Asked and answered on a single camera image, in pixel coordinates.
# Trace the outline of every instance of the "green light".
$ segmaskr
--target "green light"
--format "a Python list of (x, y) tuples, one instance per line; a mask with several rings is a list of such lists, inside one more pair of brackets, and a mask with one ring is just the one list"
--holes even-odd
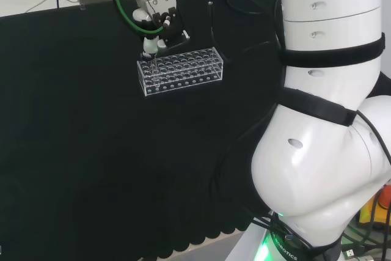
[(255, 255), (254, 261), (265, 261), (267, 256), (269, 255), (269, 249), (268, 246), (263, 243), (259, 248), (258, 252)]

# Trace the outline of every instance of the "green cable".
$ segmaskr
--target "green cable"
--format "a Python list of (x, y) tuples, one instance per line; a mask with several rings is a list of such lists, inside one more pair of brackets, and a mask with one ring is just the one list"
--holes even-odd
[(126, 21), (133, 27), (135, 28), (137, 31), (140, 31), (144, 34), (157, 34), (158, 32), (161, 32), (163, 30), (163, 27), (160, 27), (159, 29), (157, 30), (154, 30), (154, 31), (148, 31), (148, 30), (145, 30), (145, 29), (142, 29), (140, 28), (138, 25), (136, 25), (135, 23), (133, 23), (131, 21), (131, 19), (126, 15), (125, 11), (123, 10), (122, 6), (121, 6), (121, 3), (120, 3), (120, 0), (115, 0), (117, 2), (117, 5), (118, 5), (118, 8), (120, 10), (120, 13), (122, 14), (122, 16), (124, 17), (124, 19), (126, 19)]

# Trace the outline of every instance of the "black table surface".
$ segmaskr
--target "black table surface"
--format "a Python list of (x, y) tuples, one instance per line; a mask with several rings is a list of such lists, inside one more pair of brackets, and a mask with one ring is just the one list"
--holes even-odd
[[(191, 35), (178, 50), (212, 47), (206, 0), (178, 5)], [(230, 59), (223, 82), (148, 98), (137, 77), (142, 44), (110, 2), (0, 19), (2, 259), (168, 257), (245, 230), (242, 203), (267, 211), (250, 175), (265, 124), (234, 144), (219, 193), (213, 172), (276, 100), (275, 46), (238, 54), (272, 41), (271, 22), (215, 6), (218, 50)]]

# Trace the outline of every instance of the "black tablecloth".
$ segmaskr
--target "black tablecloth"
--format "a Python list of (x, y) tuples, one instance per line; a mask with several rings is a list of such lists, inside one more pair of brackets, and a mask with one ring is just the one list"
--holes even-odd
[[(212, 47), (206, 0), (178, 5), (191, 35), (180, 51)], [(215, 5), (223, 82), (148, 98), (142, 44), (111, 3), (0, 19), (2, 259), (167, 257), (246, 229), (239, 202), (267, 210), (249, 170), (265, 125), (235, 144), (210, 194), (219, 154), (272, 106), (281, 72), (273, 44), (238, 54), (272, 40), (268, 18)]]

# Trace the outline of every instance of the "black strap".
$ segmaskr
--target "black strap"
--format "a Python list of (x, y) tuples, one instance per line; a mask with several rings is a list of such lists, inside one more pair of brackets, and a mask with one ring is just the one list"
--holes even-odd
[(346, 127), (352, 125), (356, 117), (355, 111), (346, 109), (342, 105), (286, 87), (282, 89), (278, 103), (308, 116)]
[(336, 50), (295, 51), (283, 50), (280, 60), (283, 65), (301, 68), (343, 67), (361, 64), (378, 58), (386, 48), (386, 35), (372, 43)]

